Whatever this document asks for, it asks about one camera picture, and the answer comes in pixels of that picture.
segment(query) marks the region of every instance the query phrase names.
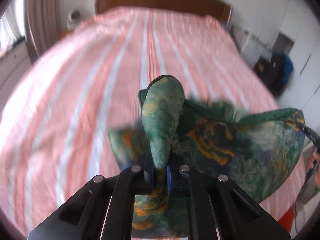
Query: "wooden nightstand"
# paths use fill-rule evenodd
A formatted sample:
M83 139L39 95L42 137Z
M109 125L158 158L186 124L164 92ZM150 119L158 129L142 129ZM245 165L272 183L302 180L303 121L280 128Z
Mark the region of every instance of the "wooden nightstand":
M73 33L74 30L62 30L57 33L58 41L67 36L69 33Z

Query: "silver rivet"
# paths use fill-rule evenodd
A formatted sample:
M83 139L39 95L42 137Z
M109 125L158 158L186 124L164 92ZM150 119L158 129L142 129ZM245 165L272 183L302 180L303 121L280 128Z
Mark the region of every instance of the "silver rivet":
M138 166L138 165L135 165L135 166L132 166L132 167L131 167L131 170L132 170L133 172L138 172L138 171L141 170L141 167Z
M228 180L228 177L227 177L226 175L224 175L224 174L220 174L220 175L218 176L218 179L219 179L220 181L222 181L222 182L225 182L225 181Z
M190 167L188 165L182 165L180 166L181 171L190 171Z
M93 182L99 183L103 181L103 177L101 175L96 175L93 177Z

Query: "striped bed sheet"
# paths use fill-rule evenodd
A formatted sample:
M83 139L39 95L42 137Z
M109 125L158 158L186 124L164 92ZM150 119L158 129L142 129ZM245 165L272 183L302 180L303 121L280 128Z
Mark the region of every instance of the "striped bed sheet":
M145 8L91 17L34 64L3 111L0 207L23 235L93 176L119 173L107 130L139 118L138 91L162 74L199 101L277 109L212 17ZM281 218L304 176L300 159L263 208Z

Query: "green fabric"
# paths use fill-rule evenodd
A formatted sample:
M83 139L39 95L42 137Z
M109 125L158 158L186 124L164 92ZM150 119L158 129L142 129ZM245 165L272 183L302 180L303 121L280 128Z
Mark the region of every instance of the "green fabric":
M141 121L109 131L121 169L150 151L156 168L153 194L136 196L132 237L188 236L185 200L167 193L168 158L181 156L210 176L226 174L259 203L283 184L302 151L304 134L295 123L304 118L297 109L249 114L225 102L206 107L186 100L171 76L154 80L139 100Z

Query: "hand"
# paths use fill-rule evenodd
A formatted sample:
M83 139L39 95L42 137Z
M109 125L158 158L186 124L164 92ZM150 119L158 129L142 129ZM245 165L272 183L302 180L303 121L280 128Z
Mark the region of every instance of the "hand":
M320 162L320 154L314 152L314 149L315 149L314 147L311 149L311 154L310 154L310 158L307 165L307 171L313 168L314 161ZM319 167L314 176L314 181L317 185L317 188L320 188L320 168Z

